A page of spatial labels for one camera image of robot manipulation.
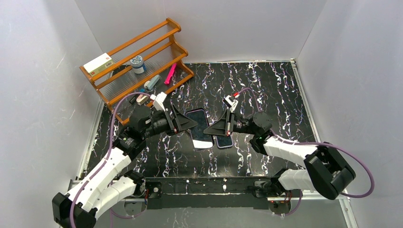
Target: black smartphone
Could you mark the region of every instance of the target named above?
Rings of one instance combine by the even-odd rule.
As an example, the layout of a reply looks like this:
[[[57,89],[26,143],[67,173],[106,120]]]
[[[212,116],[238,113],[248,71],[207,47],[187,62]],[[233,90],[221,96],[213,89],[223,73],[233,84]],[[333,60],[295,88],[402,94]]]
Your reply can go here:
[[[234,145],[232,135],[230,136],[216,136],[217,147],[220,149],[230,148]]]
[[[206,113],[203,109],[196,109],[185,114],[186,117],[197,122],[197,126],[190,129],[193,145],[197,149],[208,149],[213,147],[211,135],[204,134],[204,129],[209,127]]]

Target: wooden rack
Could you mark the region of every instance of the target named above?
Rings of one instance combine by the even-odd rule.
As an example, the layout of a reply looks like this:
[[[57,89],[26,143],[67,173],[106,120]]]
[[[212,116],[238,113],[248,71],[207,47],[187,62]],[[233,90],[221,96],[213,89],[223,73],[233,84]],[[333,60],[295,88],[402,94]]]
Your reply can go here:
[[[180,25],[172,19],[167,18],[164,22],[109,51],[108,55],[115,63],[97,75],[91,76],[83,66],[80,69],[105,102],[106,106],[113,111],[123,97],[132,93],[146,81],[176,63],[175,72],[180,69],[183,72],[182,74],[186,74],[186,76],[176,84],[169,86],[165,90],[165,93],[168,94],[194,75],[182,62],[182,59],[188,56],[188,52],[178,44],[173,36],[180,31]],[[137,55],[143,57],[147,68],[140,75],[135,74],[132,71],[131,65],[128,64]],[[123,101],[124,105],[121,105],[119,110],[122,106],[126,109],[131,106],[127,100],[129,99]],[[123,125],[129,122],[129,116],[127,113],[117,113],[116,115]]]

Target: white box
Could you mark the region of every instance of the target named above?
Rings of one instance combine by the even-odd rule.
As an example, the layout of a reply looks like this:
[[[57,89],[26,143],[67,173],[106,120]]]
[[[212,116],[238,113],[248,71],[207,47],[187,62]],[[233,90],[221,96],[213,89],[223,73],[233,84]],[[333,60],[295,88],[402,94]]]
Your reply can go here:
[[[107,53],[103,53],[89,63],[84,64],[84,69],[89,73],[89,75],[95,76],[99,72],[110,67],[112,64],[114,64],[112,58]]]

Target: pink marker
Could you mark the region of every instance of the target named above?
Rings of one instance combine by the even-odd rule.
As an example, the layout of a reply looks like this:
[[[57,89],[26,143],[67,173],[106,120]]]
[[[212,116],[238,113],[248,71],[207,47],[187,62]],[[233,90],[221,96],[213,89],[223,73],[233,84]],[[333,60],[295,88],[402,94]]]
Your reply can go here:
[[[172,64],[171,70],[169,71],[169,74],[166,77],[166,80],[164,82],[165,85],[169,85],[171,77],[173,76],[173,73],[175,72],[175,67],[176,67],[176,63]]]

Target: white and blue jar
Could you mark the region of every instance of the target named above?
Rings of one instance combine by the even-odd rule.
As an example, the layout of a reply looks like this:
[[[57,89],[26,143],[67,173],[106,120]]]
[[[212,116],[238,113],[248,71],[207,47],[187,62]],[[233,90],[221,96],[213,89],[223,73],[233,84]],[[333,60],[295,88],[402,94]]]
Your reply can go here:
[[[146,71],[143,57],[141,57],[141,56],[136,56],[136,57],[132,58],[130,60],[130,64],[132,65],[133,71],[136,74],[141,74],[141,73],[144,73],[144,71]]]

